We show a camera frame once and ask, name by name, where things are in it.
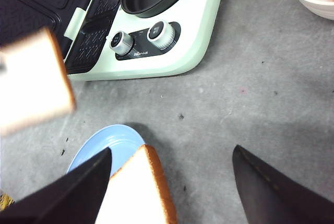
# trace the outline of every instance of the control panel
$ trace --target control panel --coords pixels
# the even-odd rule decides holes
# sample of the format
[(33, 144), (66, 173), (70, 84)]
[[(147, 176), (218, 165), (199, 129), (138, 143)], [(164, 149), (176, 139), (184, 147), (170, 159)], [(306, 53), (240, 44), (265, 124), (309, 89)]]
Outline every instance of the control panel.
[(119, 61), (157, 56), (171, 50), (181, 34), (177, 22), (159, 21), (151, 28), (125, 33), (118, 31), (110, 42), (110, 48)]

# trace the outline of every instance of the sandwich maker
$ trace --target sandwich maker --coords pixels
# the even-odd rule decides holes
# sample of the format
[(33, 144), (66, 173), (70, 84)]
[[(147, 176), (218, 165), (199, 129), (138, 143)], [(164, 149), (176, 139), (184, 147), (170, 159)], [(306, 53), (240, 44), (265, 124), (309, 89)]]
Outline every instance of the sandwich maker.
[(208, 47), (220, 0), (0, 0), (0, 46), (49, 27), (72, 80), (177, 75)]

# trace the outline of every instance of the silver knob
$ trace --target silver knob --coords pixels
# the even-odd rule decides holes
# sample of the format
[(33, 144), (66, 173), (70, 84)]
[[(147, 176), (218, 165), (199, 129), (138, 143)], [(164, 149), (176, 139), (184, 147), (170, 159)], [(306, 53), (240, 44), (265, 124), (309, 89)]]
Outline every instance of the silver knob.
[(120, 56), (124, 56), (130, 52), (134, 44), (134, 39), (123, 31), (115, 34), (110, 42), (110, 48)]
[(158, 49), (164, 50), (173, 43), (175, 29), (166, 21), (159, 21), (147, 32), (147, 40)]

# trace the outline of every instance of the blue plate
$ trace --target blue plate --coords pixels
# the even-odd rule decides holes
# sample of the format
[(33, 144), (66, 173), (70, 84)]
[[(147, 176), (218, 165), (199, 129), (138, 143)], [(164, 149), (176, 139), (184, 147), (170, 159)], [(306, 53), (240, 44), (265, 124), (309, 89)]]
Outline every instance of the blue plate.
[(144, 140), (133, 128), (126, 125), (107, 126), (85, 142), (75, 155), (67, 173), (109, 147), (112, 153), (112, 176), (143, 144)]

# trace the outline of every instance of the white bread slice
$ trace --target white bread slice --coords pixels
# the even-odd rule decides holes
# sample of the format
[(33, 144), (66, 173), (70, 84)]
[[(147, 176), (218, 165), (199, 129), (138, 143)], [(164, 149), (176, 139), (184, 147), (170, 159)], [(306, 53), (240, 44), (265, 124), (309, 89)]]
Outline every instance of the white bread slice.
[(96, 224), (175, 224), (175, 206), (155, 149), (142, 145), (111, 178)]
[(1, 48), (0, 55), (1, 135), (75, 109), (62, 53), (48, 29)]

